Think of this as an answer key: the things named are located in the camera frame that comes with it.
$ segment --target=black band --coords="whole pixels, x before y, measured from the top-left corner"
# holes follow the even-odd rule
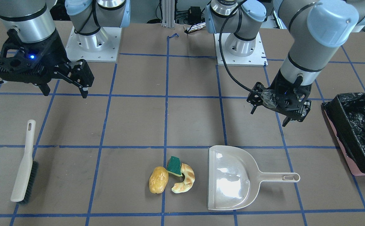
[[[309,8],[309,7],[311,7],[311,6],[313,6],[313,5],[315,5],[315,3],[311,3],[311,4],[308,4],[308,5],[306,5],[306,6],[304,6],[304,7],[302,7],[299,11],[297,11],[296,12],[296,14],[291,18],[291,20],[290,20],[290,23],[289,23],[289,27],[287,28],[288,30],[289,30],[289,32],[290,32],[290,29],[291,29],[291,24],[293,23],[293,21],[296,19],[296,17],[302,12],[302,11],[304,11],[304,10],[306,10],[307,8]]]
[[[96,0],[93,0],[92,2],[92,12],[93,12],[93,20],[95,21],[96,26],[98,26],[100,28],[99,22],[97,21],[97,16],[96,16]]]
[[[44,7],[42,9],[40,9],[39,11],[29,15],[29,16],[24,16],[24,17],[4,17],[4,16],[0,16],[0,19],[5,20],[5,21],[11,21],[11,22],[22,22],[22,21],[27,21],[27,20],[33,20],[36,17],[40,17],[41,15],[43,15],[43,13],[45,13],[47,10],[47,5],[45,4]]]
[[[242,23],[242,12],[240,9],[238,9],[238,26],[237,30],[234,33],[237,33],[241,29],[241,23]]]
[[[83,36],[90,36],[90,35],[94,35],[94,34],[98,33],[100,29],[101,29],[101,27],[99,27],[97,30],[92,31],[90,33],[81,33],[81,32],[79,32],[78,34],[83,35]]]
[[[302,67],[300,65],[298,65],[297,63],[294,62],[294,60],[290,57],[290,52],[289,54],[287,55],[287,58],[289,59],[290,63],[293,64],[296,68],[300,69],[300,70],[303,70],[305,72],[309,72],[309,73],[317,73],[317,72],[320,72],[323,70],[322,69],[319,69],[319,70],[311,70],[311,69],[308,69],[308,68],[305,68],[305,67]]]
[[[234,36],[235,36],[236,38],[238,38],[239,40],[244,40],[244,41],[251,41],[251,40],[254,40],[254,39],[256,39],[256,38],[257,38],[257,36],[255,36],[255,37],[253,37],[253,38],[251,38],[251,39],[245,39],[245,38],[243,38],[243,37],[238,36],[236,33],[233,33],[233,34],[234,34]]]
[[[99,4],[97,4],[100,8],[104,9],[104,10],[109,10],[109,11],[113,11],[113,10],[117,10],[117,9],[121,9],[124,5],[125,5],[125,2],[124,1],[123,3],[121,3],[119,6],[115,6],[115,7],[112,7],[112,8],[107,8],[107,7],[104,7],[104,6],[101,6]]]
[[[224,6],[232,6],[237,3],[237,1],[225,1],[225,0],[217,0],[217,1]]]

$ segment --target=metal mounting plate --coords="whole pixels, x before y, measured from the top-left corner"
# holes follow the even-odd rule
[[[268,65],[268,61],[266,60],[265,50],[263,49],[263,44],[260,39],[259,33],[256,37],[256,46],[253,54],[247,57],[238,57],[235,56],[229,51],[227,51],[225,47],[226,39],[230,33],[223,33],[221,36],[221,44],[223,45],[223,55],[226,60],[227,66],[247,66],[247,67],[263,67],[265,64]],[[215,48],[217,55],[217,65],[223,66],[223,60],[221,59],[220,48],[219,48],[219,34],[215,34]]]
[[[111,42],[111,48],[103,49],[99,52],[87,52],[79,47],[78,39],[72,27],[71,34],[69,35],[68,43],[65,48],[67,51],[68,59],[71,61],[77,61],[79,59],[85,59],[87,62],[117,62],[118,50],[120,47],[121,31],[119,27],[103,27],[109,36]]]

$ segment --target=brush handle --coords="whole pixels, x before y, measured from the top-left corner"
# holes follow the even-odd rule
[[[30,171],[33,164],[33,142],[35,138],[36,121],[29,120],[26,128],[25,152],[20,162],[15,185],[12,190],[11,201],[20,202],[25,198],[26,189],[29,183]]]

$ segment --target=dustpan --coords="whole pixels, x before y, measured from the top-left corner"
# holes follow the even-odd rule
[[[209,148],[208,209],[233,210],[250,205],[262,182],[297,183],[297,173],[264,173],[241,148],[217,145]]]

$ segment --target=brush bristles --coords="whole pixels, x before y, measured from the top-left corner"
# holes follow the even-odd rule
[[[30,171],[29,183],[28,183],[28,186],[26,188],[25,198],[22,201],[18,202],[21,205],[27,204],[29,202],[30,194],[32,192],[33,183],[35,182],[35,178],[36,178],[38,168],[39,168],[39,163],[33,161],[32,169]]]

